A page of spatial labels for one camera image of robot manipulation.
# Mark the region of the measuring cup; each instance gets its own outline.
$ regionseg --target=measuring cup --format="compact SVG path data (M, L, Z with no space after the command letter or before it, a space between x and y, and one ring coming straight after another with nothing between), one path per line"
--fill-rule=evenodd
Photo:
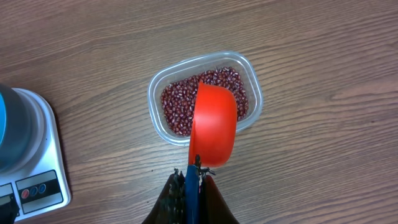
M222 166L230 157L236 133L236 101L226 88L199 83L188 165L199 155L203 166Z

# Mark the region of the adzuki bean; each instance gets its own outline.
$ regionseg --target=adzuki bean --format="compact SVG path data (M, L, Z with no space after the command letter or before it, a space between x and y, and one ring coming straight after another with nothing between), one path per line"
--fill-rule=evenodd
M249 102L240 74L232 67L216 68L170 83L163 90L160 98L164 116L169 128L175 134L181 136L191 134L199 82L227 88L235 97L238 121L247 115Z

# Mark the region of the digital scale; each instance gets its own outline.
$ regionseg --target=digital scale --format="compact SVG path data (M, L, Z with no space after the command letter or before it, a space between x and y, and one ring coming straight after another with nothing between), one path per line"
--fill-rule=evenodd
M0 205L19 206L16 221L40 215L69 204L69 191L55 116L40 95L14 88L32 117L28 149L17 164L0 173Z

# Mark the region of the food storage container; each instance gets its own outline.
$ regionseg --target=food storage container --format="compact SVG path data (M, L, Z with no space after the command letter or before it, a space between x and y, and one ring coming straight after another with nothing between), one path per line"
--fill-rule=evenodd
M249 127L258 119L263 104L262 91L257 75L249 60L243 55L232 51L206 54L183 60L159 71L149 83L147 98L150 118L155 130L164 140L174 145L186 146L189 145L190 137L178 136L169 129L160 99L163 89L172 82L221 67L233 67L239 72L249 101L248 113L245 118L237 123L236 132Z

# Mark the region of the blue bowl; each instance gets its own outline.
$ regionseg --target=blue bowl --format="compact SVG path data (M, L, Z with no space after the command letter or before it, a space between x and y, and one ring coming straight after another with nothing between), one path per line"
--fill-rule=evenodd
M0 172L22 157L32 134L32 118L20 96L0 84Z

